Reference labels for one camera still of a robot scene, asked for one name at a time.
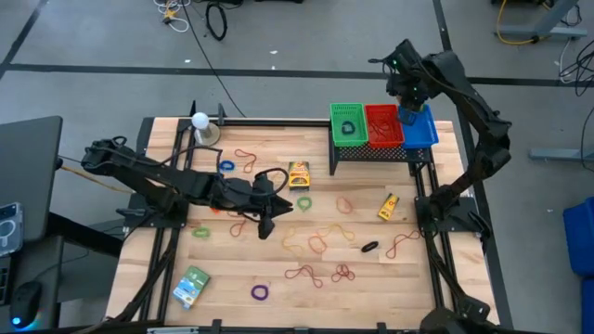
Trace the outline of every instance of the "wooden tabletop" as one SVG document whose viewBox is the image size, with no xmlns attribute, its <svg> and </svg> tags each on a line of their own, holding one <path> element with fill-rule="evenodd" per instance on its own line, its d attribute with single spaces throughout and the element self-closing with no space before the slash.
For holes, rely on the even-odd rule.
<svg viewBox="0 0 594 334">
<path fill-rule="evenodd" d="M 161 161 L 171 155 L 178 119 L 157 118 L 148 142 L 147 156 Z M 451 122 L 437 122 L 439 144 L 433 146 L 436 170 L 441 183 L 451 183 L 462 172 L 458 144 Z M 309 328 L 375 328 L 385 322 L 388 328 L 419 328 L 420 320 L 434 307 L 431 275 L 424 241 L 408 239 L 397 247 L 394 259 L 386 256 L 398 234 L 417 229 L 413 199 L 415 180 L 408 174 L 405 163 L 340 162 L 334 176 L 329 175 L 328 129 L 310 127 L 228 126 L 221 129 L 217 148 L 224 150 L 223 160 L 236 163 L 226 177 L 253 180 L 253 176 L 268 168 L 287 168 L 290 161 L 309 161 L 312 186 L 307 193 L 292 193 L 287 188 L 280 196 L 294 204 L 303 195 L 313 206 L 275 219 L 277 227 L 267 240 L 257 237 L 257 225 L 248 223 L 239 237 L 232 237 L 229 228 L 242 220 L 215 213 L 209 208 L 191 206 L 188 226 L 182 230 L 174 267 L 174 287 L 190 265 L 211 276 L 194 306 L 186 311 L 173 297 L 167 307 L 166 324 L 176 326 L 209 326 L 213 319 L 223 319 L 225 327 L 309 327 Z M 244 173 L 249 161 L 234 155 L 236 148 L 257 155 L 251 173 Z M 214 172 L 214 153 L 196 151 L 192 168 Z M 180 157 L 183 164 L 185 157 Z M 270 174 L 275 186 L 282 174 Z M 431 193 L 425 175 L 426 191 Z M 389 193 L 400 198 L 389 222 L 383 222 L 378 210 Z M 353 212 L 340 213 L 337 198 L 353 204 Z M 328 248 L 322 254 L 313 252 L 307 240 L 325 226 L 339 224 L 355 233 L 354 240 L 345 238 L 338 229 L 324 237 Z M 191 230 L 206 226 L 208 239 L 194 238 Z M 283 238 L 290 229 L 295 235 Z M 138 228 L 122 249 L 120 262 L 110 295 L 106 315 L 115 316 L 132 299 L 146 277 L 155 231 Z M 489 320 L 498 323 L 497 310 L 481 242 L 472 233 L 450 233 L 458 281 L 471 296 L 491 305 Z M 163 248 L 169 238 L 164 238 Z M 378 249 L 362 253 L 360 248 L 370 241 L 380 242 Z M 318 240 L 313 240 L 317 248 Z M 330 279 L 338 264 L 345 263 L 355 273 L 354 280 Z M 287 279 L 285 271 L 309 264 L 323 287 L 314 286 L 309 276 Z M 255 285 L 269 287 L 266 301 L 252 298 Z M 442 279 L 446 304 L 451 305 L 449 290 Z M 160 289 L 152 298 L 149 318 L 157 312 Z"/>
</svg>

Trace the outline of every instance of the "white ball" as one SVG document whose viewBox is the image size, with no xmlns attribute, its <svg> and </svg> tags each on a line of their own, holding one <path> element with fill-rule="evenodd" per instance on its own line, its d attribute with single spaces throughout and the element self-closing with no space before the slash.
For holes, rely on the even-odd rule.
<svg viewBox="0 0 594 334">
<path fill-rule="evenodd" d="M 208 127 L 208 116 L 203 112 L 197 112 L 192 116 L 192 125 L 197 129 L 206 129 Z"/>
</svg>

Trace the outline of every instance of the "computer mouse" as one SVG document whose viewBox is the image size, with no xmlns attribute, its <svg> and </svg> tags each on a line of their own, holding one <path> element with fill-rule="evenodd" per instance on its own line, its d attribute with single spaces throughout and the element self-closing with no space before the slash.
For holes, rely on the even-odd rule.
<svg viewBox="0 0 594 334">
<path fill-rule="evenodd" d="M 31 281 L 19 286 L 10 301 L 10 322 L 15 328 L 30 325 L 39 311 L 41 283 Z"/>
</svg>

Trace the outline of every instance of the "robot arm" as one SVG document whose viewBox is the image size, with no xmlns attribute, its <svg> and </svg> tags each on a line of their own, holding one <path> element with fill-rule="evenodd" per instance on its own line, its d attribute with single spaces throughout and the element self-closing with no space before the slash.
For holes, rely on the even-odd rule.
<svg viewBox="0 0 594 334">
<path fill-rule="evenodd" d="M 221 150 L 205 149 L 217 152 L 218 166 Z M 82 166 L 87 172 L 113 176 L 163 214 L 175 212 L 189 202 L 217 210 L 259 215 L 259 221 L 245 217 L 258 223 L 258 237 L 266 239 L 275 226 L 272 218 L 292 211 L 292 204 L 277 195 L 286 182 L 274 190 L 272 181 L 266 176 L 269 172 L 279 171 L 288 178 L 287 172 L 280 168 L 258 173 L 250 184 L 238 178 L 225 179 L 220 173 L 180 171 L 168 166 L 166 161 L 139 156 L 125 145 L 123 137 L 95 141 L 85 151 Z"/>
<path fill-rule="evenodd" d="M 421 58 L 405 40 L 381 62 L 391 69 L 386 90 L 391 96 L 400 96 L 401 108 L 420 112 L 427 98 L 444 93 L 479 135 L 475 157 L 469 162 L 468 170 L 453 184 L 440 186 L 430 196 L 431 216 L 442 221 L 462 192 L 491 177 L 510 161 L 508 130 L 511 122 L 501 120 L 499 112 L 492 111 L 472 88 L 453 51 Z"/>
</svg>

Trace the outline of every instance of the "red rubber band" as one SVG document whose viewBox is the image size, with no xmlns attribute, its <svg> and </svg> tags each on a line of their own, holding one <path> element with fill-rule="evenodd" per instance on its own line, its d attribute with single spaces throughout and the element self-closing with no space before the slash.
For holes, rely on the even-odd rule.
<svg viewBox="0 0 594 334">
<path fill-rule="evenodd" d="M 348 210 L 346 210 L 346 211 L 345 210 L 341 210 L 341 206 L 339 204 L 339 202 L 340 202 L 341 199 L 346 204 L 348 204 Z M 351 202 L 348 199 L 346 199 L 344 197 L 339 197 L 339 198 L 336 199 L 336 210 L 338 210 L 338 212 L 340 212 L 340 213 L 349 214 L 349 213 L 353 212 L 353 204 L 351 204 Z"/>
<path fill-rule="evenodd" d="M 247 219 L 244 219 L 243 222 L 241 223 L 237 223 L 237 224 L 233 224 L 230 228 L 229 228 L 229 234 L 231 235 L 231 237 L 233 238 L 237 238 L 241 235 L 241 230 L 243 230 L 243 226 L 248 222 Z M 239 231 L 238 233 L 233 233 L 233 229 L 235 229 L 236 227 L 239 227 Z"/>
<path fill-rule="evenodd" d="M 240 157 L 240 158 L 253 157 L 252 161 L 246 163 L 245 166 L 243 166 L 244 173 L 251 173 L 253 170 L 253 165 L 256 163 L 256 160 L 258 160 L 258 157 L 253 153 L 246 152 L 243 149 L 239 149 L 239 148 L 235 150 L 235 156 Z"/>
<path fill-rule="evenodd" d="M 420 238 L 420 233 L 418 230 L 414 230 L 412 232 L 410 232 L 409 235 L 405 235 L 405 234 L 399 234 L 396 237 L 394 237 L 394 245 L 388 250 L 386 251 L 386 257 L 388 259 L 395 259 L 396 258 L 396 246 L 398 246 L 399 243 L 401 243 L 402 241 L 406 240 L 406 239 L 411 239 L 411 240 L 417 240 Z"/>
<path fill-rule="evenodd" d="M 302 271 L 305 271 L 307 274 L 309 274 L 310 277 L 312 277 L 312 282 L 314 282 L 314 286 L 316 288 L 320 289 L 320 288 L 322 288 L 324 286 L 324 281 L 322 281 L 321 279 L 317 278 L 314 275 L 314 268 L 312 268 L 312 266 L 309 265 L 309 264 L 306 264 L 306 265 L 304 265 L 303 267 L 301 267 L 299 269 L 288 269 L 288 270 L 285 270 L 285 278 L 287 278 L 287 279 L 294 279 Z M 294 272 L 295 275 L 290 276 L 290 274 L 289 274 L 290 272 Z"/>
<path fill-rule="evenodd" d="M 319 242 L 322 243 L 322 250 L 316 250 L 316 248 L 314 246 L 312 246 L 312 239 L 314 239 L 314 238 L 319 239 Z M 324 251 L 326 251 L 328 249 L 328 244 L 326 243 L 326 241 L 324 241 L 324 239 L 321 236 L 309 237 L 309 239 L 307 239 L 307 244 L 309 245 L 309 248 L 316 254 L 322 254 L 322 253 L 324 253 Z"/>
<path fill-rule="evenodd" d="M 336 267 L 336 273 L 332 274 L 332 276 L 330 277 L 330 279 L 332 280 L 332 282 L 337 283 L 339 282 L 343 277 L 346 277 L 348 280 L 354 280 L 355 279 L 355 273 L 352 272 L 348 265 L 346 264 L 339 264 Z"/>
</svg>

